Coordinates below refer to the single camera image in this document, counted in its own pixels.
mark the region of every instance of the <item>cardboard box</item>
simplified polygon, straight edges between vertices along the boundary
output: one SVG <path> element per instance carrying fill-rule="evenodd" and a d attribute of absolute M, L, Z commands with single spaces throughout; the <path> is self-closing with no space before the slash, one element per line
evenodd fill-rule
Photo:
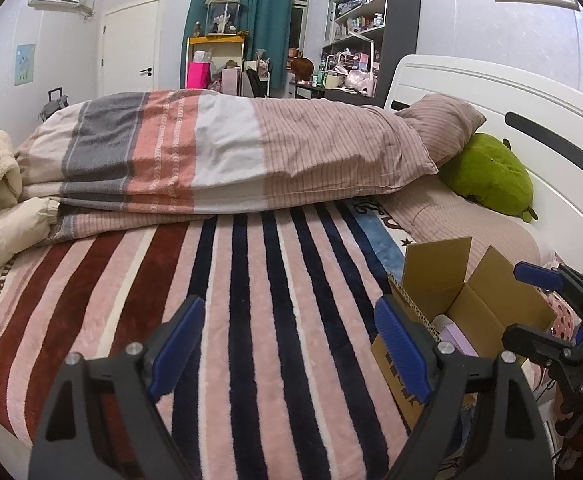
<path fill-rule="evenodd" d="M 512 264 L 493 247 L 488 248 L 465 282 L 470 249 L 471 238 L 407 246 L 401 285 L 425 317 L 431 322 L 437 315 L 445 314 L 481 357 L 493 358 L 504 350 L 501 339 L 511 324 L 548 330 L 556 314 L 534 287 L 514 278 Z M 393 284 L 392 290 L 401 304 Z M 405 312 L 410 319 L 419 320 L 411 308 Z M 371 345 L 371 351 L 413 429 L 423 405 L 402 384 L 380 336 Z"/>

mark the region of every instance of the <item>teal curtain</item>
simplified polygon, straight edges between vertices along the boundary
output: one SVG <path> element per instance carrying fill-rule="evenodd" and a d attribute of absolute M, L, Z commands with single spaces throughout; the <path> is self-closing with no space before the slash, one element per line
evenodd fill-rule
<path fill-rule="evenodd" d="M 184 88 L 184 68 L 187 62 L 187 39 L 193 34 L 196 22 L 204 24 L 207 19 L 207 0 L 191 0 L 182 42 L 182 66 L 180 87 Z M 287 49 L 289 47 L 289 25 L 291 0 L 244 0 L 238 30 L 249 30 L 244 55 L 246 60 L 255 57 L 255 51 L 265 49 L 265 57 L 271 59 L 271 87 L 282 88 L 286 82 Z"/>

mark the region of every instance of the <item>bottle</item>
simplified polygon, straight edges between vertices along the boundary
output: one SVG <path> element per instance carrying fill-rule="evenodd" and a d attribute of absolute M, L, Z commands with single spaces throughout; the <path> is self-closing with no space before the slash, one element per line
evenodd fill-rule
<path fill-rule="evenodd" d="M 325 70 L 327 68 L 327 61 L 323 58 L 320 60 L 320 65 L 318 66 L 318 79 L 316 80 L 316 85 L 322 86 L 325 79 Z"/>

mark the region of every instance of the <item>pink box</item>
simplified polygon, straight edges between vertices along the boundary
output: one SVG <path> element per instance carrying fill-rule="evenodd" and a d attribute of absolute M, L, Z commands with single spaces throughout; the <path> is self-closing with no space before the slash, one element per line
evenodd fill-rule
<path fill-rule="evenodd" d="M 358 62 L 358 70 L 367 70 L 369 54 L 361 54 L 361 60 Z"/>
<path fill-rule="evenodd" d="M 210 82 L 210 63 L 189 63 L 187 67 L 187 88 L 205 89 Z"/>

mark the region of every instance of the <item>pink striped blanket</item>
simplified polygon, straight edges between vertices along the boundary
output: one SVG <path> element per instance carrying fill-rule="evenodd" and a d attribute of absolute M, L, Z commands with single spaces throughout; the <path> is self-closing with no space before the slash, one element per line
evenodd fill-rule
<path fill-rule="evenodd" d="M 144 341 L 188 294 L 202 341 L 158 408 L 204 480 L 380 480 L 407 430 L 371 353 L 411 238 L 377 205 L 214 216 L 30 249 L 0 270 L 0 424 L 30 444 L 69 351 Z"/>
<path fill-rule="evenodd" d="M 17 161 L 22 199 L 82 208 L 61 210 L 53 241 L 102 232 L 103 223 L 124 229 L 385 194 L 437 172 L 416 129 L 381 108 L 212 91 L 71 106 L 23 143 Z"/>

